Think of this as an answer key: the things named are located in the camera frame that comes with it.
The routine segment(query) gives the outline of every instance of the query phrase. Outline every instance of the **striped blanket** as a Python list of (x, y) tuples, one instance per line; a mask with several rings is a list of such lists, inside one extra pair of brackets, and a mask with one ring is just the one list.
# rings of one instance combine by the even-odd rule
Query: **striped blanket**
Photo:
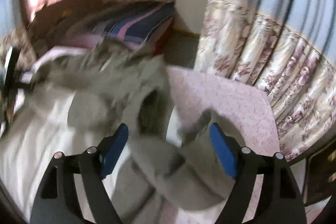
[(124, 5), (110, 19), (99, 23), (94, 32), (122, 41), (142, 44), (174, 15), (174, 3), (143, 1)]

